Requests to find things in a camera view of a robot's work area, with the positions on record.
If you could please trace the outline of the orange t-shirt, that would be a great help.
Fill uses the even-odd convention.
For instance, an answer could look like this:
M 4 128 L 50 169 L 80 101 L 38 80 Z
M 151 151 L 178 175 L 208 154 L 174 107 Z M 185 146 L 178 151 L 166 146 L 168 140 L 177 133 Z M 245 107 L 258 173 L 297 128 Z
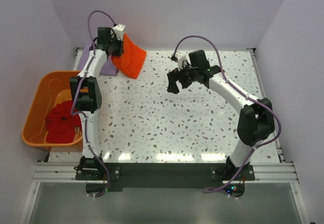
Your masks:
M 121 56 L 111 56 L 111 61 L 115 67 L 129 78 L 137 79 L 147 52 L 135 45 L 128 35 L 124 34 L 123 54 Z

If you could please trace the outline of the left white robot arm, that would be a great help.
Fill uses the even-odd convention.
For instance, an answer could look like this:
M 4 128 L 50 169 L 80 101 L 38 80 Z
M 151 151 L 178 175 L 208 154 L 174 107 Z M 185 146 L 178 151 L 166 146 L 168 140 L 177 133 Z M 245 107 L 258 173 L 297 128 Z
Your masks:
M 73 99 L 71 114 L 79 115 L 82 124 L 83 151 L 79 165 L 75 167 L 77 180 L 108 179 L 109 171 L 102 161 L 102 147 L 99 143 L 99 110 L 102 94 L 97 77 L 111 55 L 123 54 L 123 40 L 126 26 L 99 27 L 97 38 L 92 40 L 89 57 L 82 70 L 70 78 Z

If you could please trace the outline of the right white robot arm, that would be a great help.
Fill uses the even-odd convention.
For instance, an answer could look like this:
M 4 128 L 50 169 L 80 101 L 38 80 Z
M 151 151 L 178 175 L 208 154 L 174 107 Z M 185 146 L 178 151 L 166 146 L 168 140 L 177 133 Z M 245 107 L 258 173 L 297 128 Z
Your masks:
M 226 168 L 221 172 L 223 178 L 233 177 L 238 169 L 246 168 L 251 152 L 274 132 L 271 101 L 250 96 L 226 78 L 221 66 L 210 65 L 204 50 L 191 52 L 181 58 L 172 56 L 171 60 L 177 62 L 177 68 L 167 74 L 169 93 L 179 93 L 177 83 L 186 89 L 193 82 L 198 82 L 219 94 L 238 112 L 238 143 L 226 160 Z

